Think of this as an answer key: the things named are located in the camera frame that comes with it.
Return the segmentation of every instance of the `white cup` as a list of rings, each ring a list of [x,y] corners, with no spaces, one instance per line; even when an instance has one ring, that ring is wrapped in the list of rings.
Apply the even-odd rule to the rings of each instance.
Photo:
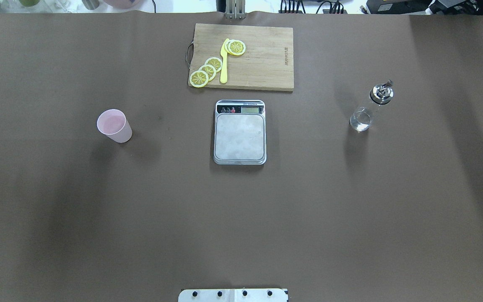
[[[126,143],[132,137],[132,128],[126,120],[126,115],[118,109],[104,111],[98,117],[96,127],[117,143]]]

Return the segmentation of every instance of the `lemon slice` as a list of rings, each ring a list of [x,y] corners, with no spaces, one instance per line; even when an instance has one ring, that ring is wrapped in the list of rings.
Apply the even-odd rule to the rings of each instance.
[[[190,75],[190,84],[193,87],[201,88],[208,83],[208,74],[205,71],[197,70]]]
[[[199,70],[202,70],[204,71],[205,73],[208,74],[208,81],[210,82],[211,80],[213,80],[213,78],[215,78],[215,75],[217,74],[217,71],[215,70],[215,67],[213,67],[213,65],[210,65],[210,64],[204,64],[202,65]]]
[[[218,57],[211,57],[206,60],[205,65],[212,65],[215,68],[215,72],[219,72],[223,67],[223,61]]]
[[[230,40],[226,45],[226,51],[231,55],[243,55],[246,49],[245,43],[240,40]]]

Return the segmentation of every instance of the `silver lid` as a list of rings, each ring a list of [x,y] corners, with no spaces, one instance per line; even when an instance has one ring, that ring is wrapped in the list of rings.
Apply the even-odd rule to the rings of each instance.
[[[374,88],[372,88],[372,91],[370,92],[370,98],[372,99],[372,101],[378,103],[379,105],[385,105],[389,103],[392,97],[395,96],[395,92],[391,88],[392,84],[393,82],[391,80],[388,80],[385,84],[379,84],[374,86]]]

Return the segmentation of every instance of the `cutting board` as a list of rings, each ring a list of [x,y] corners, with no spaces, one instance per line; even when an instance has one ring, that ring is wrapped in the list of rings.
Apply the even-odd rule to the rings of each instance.
[[[226,38],[242,40],[247,50],[240,56],[228,55],[228,81],[225,84],[220,83],[220,73],[217,73],[205,87],[293,91],[291,27],[197,23],[189,74],[198,70],[209,57],[221,59],[221,46]]]

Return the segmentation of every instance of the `brown table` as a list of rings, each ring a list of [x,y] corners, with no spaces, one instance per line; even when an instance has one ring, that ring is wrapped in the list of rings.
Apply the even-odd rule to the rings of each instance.
[[[483,301],[483,17],[250,13],[294,28],[293,93],[188,87],[195,23],[231,21],[0,16],[0,301]],[[229,98],[266,103],[263,166],[213,162]],[[96,130],[111,107],[123,145]]]

